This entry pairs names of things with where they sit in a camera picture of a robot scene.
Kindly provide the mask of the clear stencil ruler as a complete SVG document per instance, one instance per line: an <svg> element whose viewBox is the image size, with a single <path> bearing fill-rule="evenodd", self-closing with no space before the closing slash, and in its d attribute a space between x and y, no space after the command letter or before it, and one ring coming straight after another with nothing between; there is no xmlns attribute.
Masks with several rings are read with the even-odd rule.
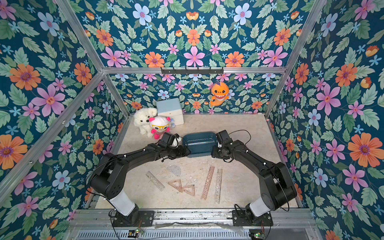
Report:
<svg viewBox="0 0 384 240"><path fill-rule="evenodd" d="M222 188L222 177L223 177L223 169L218 169L216 185L215 185L215 204L220 203L221 199L221 188Z"/></svg>

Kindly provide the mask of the teal plastic storage box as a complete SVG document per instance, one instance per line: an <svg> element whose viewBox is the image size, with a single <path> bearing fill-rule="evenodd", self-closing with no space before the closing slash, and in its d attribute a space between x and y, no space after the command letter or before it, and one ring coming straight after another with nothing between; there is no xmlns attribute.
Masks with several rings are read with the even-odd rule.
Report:
<svg viewBox="0 0 384 240"><path fill-rule="evenodd" d="M188 158L204 157L212 154L218 140L214 132L192 133L183 137L183 145L190 151Z"/></svg>

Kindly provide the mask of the pink stencil ruler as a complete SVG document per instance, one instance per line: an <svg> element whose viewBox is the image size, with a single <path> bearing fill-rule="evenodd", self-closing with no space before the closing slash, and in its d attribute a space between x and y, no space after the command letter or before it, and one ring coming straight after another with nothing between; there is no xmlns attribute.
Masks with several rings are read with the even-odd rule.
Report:
<svg viewBox="0 0 384 240"><path fill-rule="evenodd" d="M214 170L215 170L215 167L210 166L206 180L205 180L205 183L204 183L204 187L203 187L203 191L202 191L202 195L201 195L201 200L207 199L209 189L211 186L211 182L212 182L212 178L213 178L213 174L214 174Z"/></svg>

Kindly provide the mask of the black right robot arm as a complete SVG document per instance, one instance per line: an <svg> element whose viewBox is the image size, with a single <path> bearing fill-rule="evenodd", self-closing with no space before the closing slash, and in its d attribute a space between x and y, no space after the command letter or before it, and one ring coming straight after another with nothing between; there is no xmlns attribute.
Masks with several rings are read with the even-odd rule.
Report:
<svg viewBox="0 0 384 240"><path fill-rule="evenodd" d="M246 206L248 213L254 217L275 211L297 197L287 166L260 157L241 141L214 146L212 157L240 162L258 176L260 197Z"/></svg>

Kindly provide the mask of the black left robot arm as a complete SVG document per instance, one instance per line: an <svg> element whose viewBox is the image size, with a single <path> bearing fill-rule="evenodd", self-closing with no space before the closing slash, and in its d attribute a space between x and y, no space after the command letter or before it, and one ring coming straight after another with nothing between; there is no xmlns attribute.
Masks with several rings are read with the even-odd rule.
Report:
<svg viewBox="0 0 384 240"><path fill-rule="evenodd" d="M123 217L135 215L138 206L131 197L143 177L144 167L154 166L155 161L175 160L191 154L188 147L165 143L151 143L142 149L125 154L106 154L94 172L89 184L97 194L104 197Z"/></svg>

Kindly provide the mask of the clear protractor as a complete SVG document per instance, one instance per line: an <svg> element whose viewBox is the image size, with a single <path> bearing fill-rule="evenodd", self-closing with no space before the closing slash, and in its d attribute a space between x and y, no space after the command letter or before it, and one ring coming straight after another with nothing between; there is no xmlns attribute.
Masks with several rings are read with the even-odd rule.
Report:
<svg viewBox="0 0 384 240"><path fill-rule="evenodd" d="M167 169L175 176L180 177L182 174L182 170L177 165L170 165L167 167Z"/></svg>

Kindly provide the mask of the pink white plush doll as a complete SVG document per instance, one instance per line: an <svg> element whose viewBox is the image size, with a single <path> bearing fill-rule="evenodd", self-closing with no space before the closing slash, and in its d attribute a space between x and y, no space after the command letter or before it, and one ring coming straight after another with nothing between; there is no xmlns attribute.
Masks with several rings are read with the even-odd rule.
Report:
<svg viewBox="0 0 384 240"><path fill-rule="evenodd" d="M170 131L171 118L164 116L156 116L149 118L151 134L155 140L159 140L164 133Z"/></svg>

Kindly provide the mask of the pink triangle set square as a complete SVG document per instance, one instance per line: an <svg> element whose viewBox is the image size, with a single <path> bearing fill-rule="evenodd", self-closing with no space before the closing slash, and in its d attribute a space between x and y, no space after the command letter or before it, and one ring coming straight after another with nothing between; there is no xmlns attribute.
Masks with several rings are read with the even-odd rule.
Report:
<svg viewBox="0 0 384 240"><path fill-rule="evenodd" d="M181 179L171 180L168 182L168 185L170 185L172 188L178 190L181 193L184 191Z"/></svg>

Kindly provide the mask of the clear short ruler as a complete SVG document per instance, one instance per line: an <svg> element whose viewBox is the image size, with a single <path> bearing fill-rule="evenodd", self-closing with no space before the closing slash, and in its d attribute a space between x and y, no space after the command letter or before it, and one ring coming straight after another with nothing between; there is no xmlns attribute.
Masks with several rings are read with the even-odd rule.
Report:
<svg viewBox="0 0 384 240"><path fill-rule="evenodd" d="M165 189L165 186L150 171L146 173L146 176L161 192Z"/></svg>

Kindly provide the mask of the pink small triangle square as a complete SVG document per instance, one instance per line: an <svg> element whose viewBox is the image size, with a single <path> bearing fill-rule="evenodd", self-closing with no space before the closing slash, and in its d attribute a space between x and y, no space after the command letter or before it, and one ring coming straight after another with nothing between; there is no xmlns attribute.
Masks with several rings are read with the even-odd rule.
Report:
<svg viewBox="0 0 384 240"><path fill-rule="evenodd" d="M183 192L194 197L196 195L195 185L186 185L183 186Z"/></svg>

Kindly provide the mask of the white fluffy plush dog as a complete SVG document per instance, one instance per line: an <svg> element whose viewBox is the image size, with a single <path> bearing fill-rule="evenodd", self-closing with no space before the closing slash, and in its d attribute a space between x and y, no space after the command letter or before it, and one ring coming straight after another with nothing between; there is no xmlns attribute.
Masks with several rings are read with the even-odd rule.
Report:
<svg viewBox="0 0 384 240"><path fill-rule="evenodd" d="M142 108L134 114L134 126L138 127L141 135L152 138L152 127L150 126L150 118L156 117L158 110L156 108Z"/></svg>

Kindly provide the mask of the orange shark plush toy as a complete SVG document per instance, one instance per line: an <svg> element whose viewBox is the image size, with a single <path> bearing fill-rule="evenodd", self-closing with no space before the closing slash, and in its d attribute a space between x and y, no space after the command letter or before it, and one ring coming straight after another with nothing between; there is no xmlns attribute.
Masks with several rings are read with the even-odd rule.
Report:
<svg viewBox="0 0 384 240"><path fill-rule="evenodd" d="M229 87L224 82L217 82L211 88L212 99L211 107L220 106L225 100L229 99Z"/></svg>

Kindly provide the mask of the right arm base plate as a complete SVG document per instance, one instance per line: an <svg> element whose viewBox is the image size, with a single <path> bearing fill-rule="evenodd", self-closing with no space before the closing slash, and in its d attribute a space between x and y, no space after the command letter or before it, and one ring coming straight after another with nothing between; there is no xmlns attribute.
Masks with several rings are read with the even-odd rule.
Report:
<svg viewBox="0 0 384 240"><path fill-rule="evenodd" d="M271 227L274 225L270 213L265 213L256 217L250 211L233 210L232 211L233 225L237 227Z"/></svg>

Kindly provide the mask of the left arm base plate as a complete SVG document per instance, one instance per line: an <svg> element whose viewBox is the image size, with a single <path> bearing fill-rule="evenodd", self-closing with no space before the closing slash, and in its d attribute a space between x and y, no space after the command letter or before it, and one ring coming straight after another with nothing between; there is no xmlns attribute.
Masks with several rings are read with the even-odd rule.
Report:
<svg viewBox="0 0 384 240"><path fill-rule="evenodd" d="M151 227L154 221L154 211L133 211L128 216L124 216L117 211L110 213L112 226L117 228L127 227Z"/></svg>

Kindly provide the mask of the black wall hook rail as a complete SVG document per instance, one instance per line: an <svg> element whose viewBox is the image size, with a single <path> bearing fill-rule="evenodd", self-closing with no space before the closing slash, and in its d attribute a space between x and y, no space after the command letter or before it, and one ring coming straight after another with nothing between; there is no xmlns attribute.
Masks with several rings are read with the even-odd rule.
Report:
<svg viewBox="0 0 384 240"><path fill-rule="evenodd" d="M201 74L201 75L212 75L212 74L223 74L224 68L161 68L161 74Z"/></svg>

